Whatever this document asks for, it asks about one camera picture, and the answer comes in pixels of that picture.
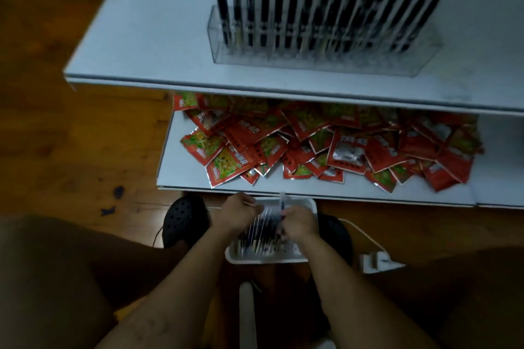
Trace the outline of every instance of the wooden floor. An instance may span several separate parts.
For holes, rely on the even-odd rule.
[[[168,94],[74,91],[61,73],[101,1],[0,0],[0,214],[53,215],[151,244],[179,196],[155,186]],[[118,186],[125,188],[120,200],[113,195]],[[357,223],[402,263],[524,245],[521,211],[318,203]],[[111,207],[114,214],[101,216]],[[350,233],[357,252],[376,249]]]

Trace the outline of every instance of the white shelf board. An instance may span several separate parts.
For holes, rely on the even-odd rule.
[[[483,207],[524,207],[524,119],[481,116],[485,154],[477,156],[469,185]]]
[[[393,194],[388,194],[375,187],[365,177],[351,173],[346,173],[343,185],[320,181],[316,178],[284,180],[281,164],[274,167],[274,170],[270,171],[266,177],[260,177],[254,186],[241,178],[235,178],[211,189],[205,168],[180,143],[180,139],[194,128],[194,123],[184,113],[174,113],[158,172],[157,185],[159,187],[227,193],[242,191],[258,195],[278,195],[280,192],[286,192],[293,195],[338,200],[475,205],[475,200],[467,185],[456,185],[436,194],[421,178],[413,177],[404,185],[398,185]]]
[[[524,114],[524,0],[442,0],[443,49],[416,78],[214,64],[215,0],[105,0],[70,82]]]

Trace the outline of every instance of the leg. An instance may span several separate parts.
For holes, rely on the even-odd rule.
[[[520,347],[524,248],[494,248],[369,275],[443,347]]]
[[[183,243],[155,249],[63,221],[0,223],[0,321],[6,347],[93,347],[113,312],[176,266]]]

